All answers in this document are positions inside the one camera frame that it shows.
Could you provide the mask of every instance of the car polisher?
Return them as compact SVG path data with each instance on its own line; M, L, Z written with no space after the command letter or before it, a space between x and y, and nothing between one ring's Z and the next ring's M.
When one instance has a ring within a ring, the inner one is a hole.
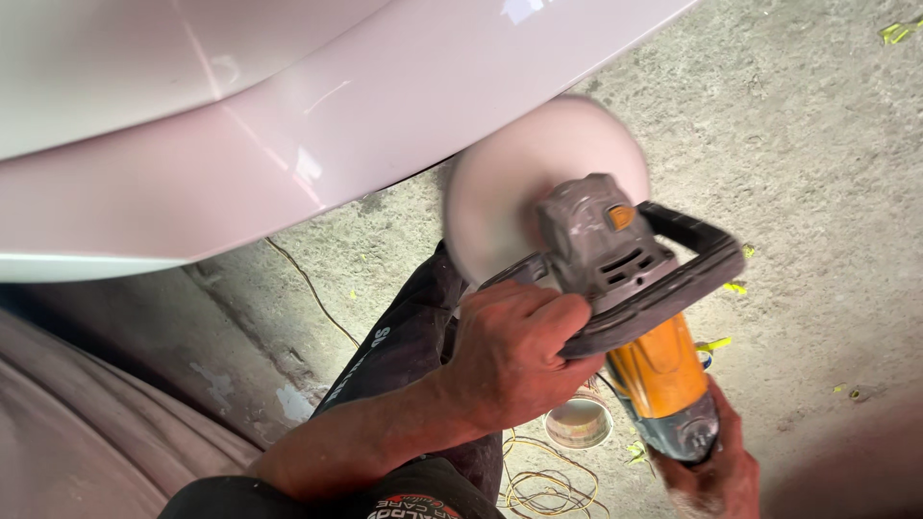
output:
M629 132L596 103L562 96L456 158L446 243L482 289L513 279L586 297L593 315L561 356L605 353L641 436L696 464L718 418L681 312L740 274L744 258L732 236L648 198ZM656 235L698 256L679 265Z

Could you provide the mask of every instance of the polisher handle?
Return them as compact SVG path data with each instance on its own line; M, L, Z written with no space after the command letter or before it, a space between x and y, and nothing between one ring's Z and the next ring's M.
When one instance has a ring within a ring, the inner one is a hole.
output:
M650 201L638 204L637 209L656 234L692 249L698 256L638 294L592 316L568 339L560 352L564 358L591 356L630 343L744 270L740 244L725 231Z

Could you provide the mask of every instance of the car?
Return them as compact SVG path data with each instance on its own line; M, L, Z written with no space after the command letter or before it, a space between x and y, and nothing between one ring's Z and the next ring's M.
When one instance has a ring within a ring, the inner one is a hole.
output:
M694 3L0 4L0 281L253 242L441 162Z

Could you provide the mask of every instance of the yellow cord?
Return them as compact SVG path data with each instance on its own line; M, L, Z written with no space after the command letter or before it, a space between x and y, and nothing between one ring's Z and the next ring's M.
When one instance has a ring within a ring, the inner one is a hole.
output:
M298 263L294 260L294 258L292 258L292 255L289 254L287 250L276 245L276 243L272 241L272 239L269 238L268 236L263 239L266 240L266 243L270 244L270 247L274 248L276 252L278 252L279 254L282 254L282 256L286 258L289 263L292 263L292 266L295 267L295 269L298 271L299 274L301 274L301 277L305 278L307 287L311 289L311 295L314 297L314 302L318 304L318 308L320 308L320 311L324 312L324 317L326 317L327 320L330 321L330 324L332 324L333 326L336 326L337 330L339 330L340 333L345 335L346 338L349 339L351 343L353 343L353 346L355 346L355 349L359 349L359 343L352 337L352 335L349 334L349 332L346 331L345 328L340 326L340 323L337 322L333 318L333 316L330 315L330 313L327 311L326 308L324 308L324 304L320 302L320 297L318 297L318 291L314 289L314 284L311 283L311 278L307 277L307 272L305 272L304 269L298 266Z
M591 518L590 515L590 506L596 505L603 509L605 512L605 517L609 517L609 509L603 505L603 503L596 500L596 495L599 492L599 478L596 474L584 467L583 465L574 462L561 454L557 453L554 449L544 445L542 442L533 440L531 438L522 438L518 439L516 437L516 429L512 428L509 430L510 436L503 442L503 470L507 475L507 491L500 494L499 502L497 503L498 508L504 508L510 510L516 515L523 517L524 519L532 519L528 515L516 510L517 507L522 507L528 510L531 513L537 513L538 515L543 515L545 517L553 517L556 515L563 515L565 513L572 512L583 512L588 519ZM586 494L581 492L570 485L569 482L562 481L561 479L551 476L549 473L550 470L542 470L539 472L520 472L516 476L511 477L509 475L509 467L507 467L507 456L512 452L513 447L517 444L519 445L531 445L537 447L546 453L551 454L556 457L558 460L567 463L569 465L575 466L585 472L593 479L593 493ZM559 492L554 487L545 487L543 492L535 492L532 494L524 494L521 491L517 491L517 488L524 482L535 479L543 479L552 485L556 485L558 488L563 489L566 493ZM535 502L539 498L554 498L562 500L560 506L546 506Z

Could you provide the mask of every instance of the bucket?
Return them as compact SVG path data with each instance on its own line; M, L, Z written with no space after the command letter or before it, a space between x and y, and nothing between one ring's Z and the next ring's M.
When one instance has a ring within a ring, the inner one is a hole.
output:
M566 403L545 414L545 434L555 445L590 449L612 434L612 413L599 392L596 377L584 382Z

